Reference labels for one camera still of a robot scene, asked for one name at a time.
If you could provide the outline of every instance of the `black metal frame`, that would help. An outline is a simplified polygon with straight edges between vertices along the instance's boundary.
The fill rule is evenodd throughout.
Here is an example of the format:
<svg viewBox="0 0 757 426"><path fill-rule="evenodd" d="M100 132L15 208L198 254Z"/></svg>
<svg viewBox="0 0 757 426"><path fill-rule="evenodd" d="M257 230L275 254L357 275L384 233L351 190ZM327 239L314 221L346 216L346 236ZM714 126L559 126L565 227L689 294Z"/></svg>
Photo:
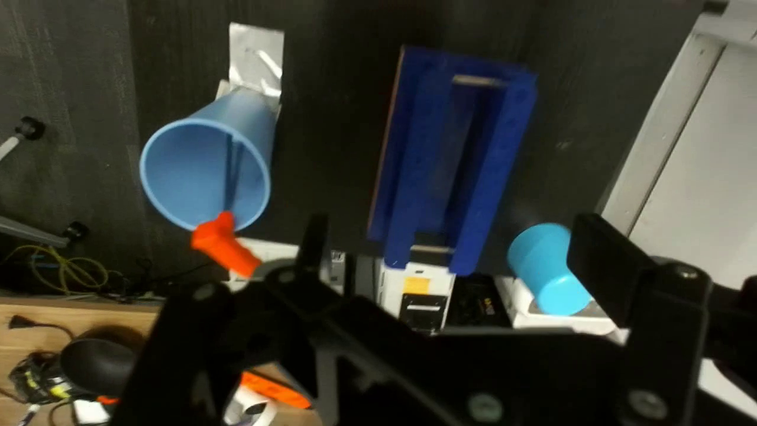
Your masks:
<svg viewBox="0 0 757 426"><path fill-rule="evenodd" d="M573 233L570 268L631 328L625 347L570 332L419 337L317 279L317 216L296 266L241 294L202 284L169 298L113 424L221 424L240 371L262 363L279 363L327 424L749 424L695 391L707 275L656 266L597 216Z"/></svg>

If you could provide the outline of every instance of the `dark background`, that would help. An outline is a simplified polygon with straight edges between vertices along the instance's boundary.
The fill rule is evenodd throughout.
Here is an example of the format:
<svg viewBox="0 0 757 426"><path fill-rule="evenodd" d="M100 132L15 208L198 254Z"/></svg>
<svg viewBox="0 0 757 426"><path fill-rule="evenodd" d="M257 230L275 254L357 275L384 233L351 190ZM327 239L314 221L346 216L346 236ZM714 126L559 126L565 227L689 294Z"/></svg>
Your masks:
<svg viewBox="0 0 757 426"><path fill-rule="evenodd" d="M140 149L211 101L227 24L287 28L275 200L243 234L296 242L312 211L363 248L401 44L532 68L539 101L483 271L532 221L594 211L701 2L687 0L0 0L0 129L24 114L43 142L0 164L0 216L46 230L81 221L111 268L196 266L186 233L145 200Z"/></svg>

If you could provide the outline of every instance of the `blue cup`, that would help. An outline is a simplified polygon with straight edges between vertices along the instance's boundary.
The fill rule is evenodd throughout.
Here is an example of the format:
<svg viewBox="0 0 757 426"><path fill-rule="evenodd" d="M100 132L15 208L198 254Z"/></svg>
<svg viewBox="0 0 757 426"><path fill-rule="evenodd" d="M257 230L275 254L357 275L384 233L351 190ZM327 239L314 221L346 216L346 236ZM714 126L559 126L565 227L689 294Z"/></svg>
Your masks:
<svg viewBox="0 0 757 426"><path fill-rule="evenodd" d="M592 302L585 284L568 271L568 247L568 227L544 223L520 233L506 252L506 262L546 314L568 318Z"/></svg>
<svg viewBox="0 0 757 426"><path fill-rule="evenodd" d="M229 211L236 230L255 223L269 201L269 156L276 104L240 88L196 114L164 126L141 149L147 200L170 223L195 230L224 208L227 151L236 144L240 175Z"/></svg>

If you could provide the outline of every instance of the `black wall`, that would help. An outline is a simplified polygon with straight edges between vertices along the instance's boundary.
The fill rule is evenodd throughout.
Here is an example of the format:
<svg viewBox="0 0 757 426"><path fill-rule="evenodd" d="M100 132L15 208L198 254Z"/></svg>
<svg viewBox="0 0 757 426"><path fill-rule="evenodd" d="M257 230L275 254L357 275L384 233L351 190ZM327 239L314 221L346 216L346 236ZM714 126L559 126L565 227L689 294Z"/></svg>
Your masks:
<svg viewBox="0 0 757 426"><path fill-rule="evenodd" d="M0 129L50 123L0 164L0 216L47 230L89 224L82 247L111 268L198 262L186 234L151 211L137 181L145 140L212 99L227 73L227 21L281 27L283 140L275 200L247 234L298 239L311 211L334 242L363 247L403 41L520 61L539 104L489 242L497 266L516 224L592 211L612 181L695 2L680 0L0 0Z"/></svg>

